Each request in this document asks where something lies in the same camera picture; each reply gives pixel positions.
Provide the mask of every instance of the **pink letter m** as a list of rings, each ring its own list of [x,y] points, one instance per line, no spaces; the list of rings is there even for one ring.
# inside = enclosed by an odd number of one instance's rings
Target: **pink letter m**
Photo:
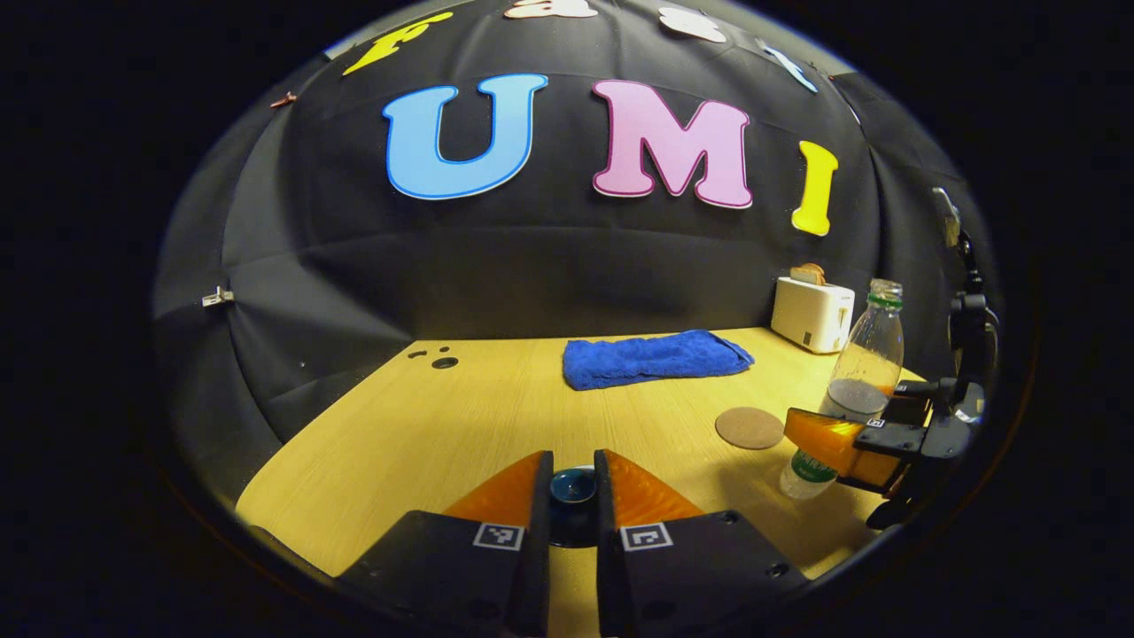
[[[606,170],[594,176],[600,193],[641,197],[653,190],[653,178],[644,170],[644,144],[671,195],[685,192],[704,155],[704,177],[694,187],[697,197],[726,207],[752,205],[744,175],[747,113],[706,100],[683,128],[651,86],[604,79],[592,90],[607,100],[610,110],[610,156]]]

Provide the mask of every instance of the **folded towel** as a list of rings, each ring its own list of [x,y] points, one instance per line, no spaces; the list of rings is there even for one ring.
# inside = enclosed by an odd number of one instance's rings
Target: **folded towel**
[[[593,390],[667,377],[735,375],[754,361],[743,348],[708,331],[620,342],[569,341],[564,378],[575,390]]]

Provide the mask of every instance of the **green label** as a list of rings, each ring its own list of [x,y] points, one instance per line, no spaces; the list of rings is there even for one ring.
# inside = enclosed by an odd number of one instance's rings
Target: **green label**
[[[792,457],[792,469],[807,483],[827,483],[839,476],[837,471],[815,461],[803,450],[796,450],[795,457]]]

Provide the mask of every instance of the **wooden table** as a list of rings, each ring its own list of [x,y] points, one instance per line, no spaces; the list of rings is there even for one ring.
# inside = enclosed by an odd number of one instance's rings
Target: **wooden table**
[[[881,497],[836,484],[792,501],[777,484],[795,445],[785,439],[741,450],[714,423],[739,406],[780,419],[792,407],[815,410],[836,356],[764,329],[713,333],[755,364],[727,377],[585,392],[562,378],[567,339],[415,342],[288,442],[248,484],[237,513],[338,576],[409,510],[440,512],[539,450],[552,451],[562,469],[592,463],[608,448],[706,512],[742,512],[815,578],[873,538],[864,521]],[[417,351],[428,355],[409,357]],[[442,357],[459,363],[433,368]],[[922,381],[909,372],[903,378]],[[551,548],[551,636],[598,636],[595,555],[593,547]]]

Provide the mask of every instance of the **water bottle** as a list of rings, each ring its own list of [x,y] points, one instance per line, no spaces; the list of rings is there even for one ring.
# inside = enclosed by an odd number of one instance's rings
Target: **water bottle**
[[[871,279],[866,311],[835,363],[821,415],[868,422],[882,415],[902,375],[902,283]],[[811,499],[827,490],[838,473],[797,450],[780,473],[780,490],[793,499]]]

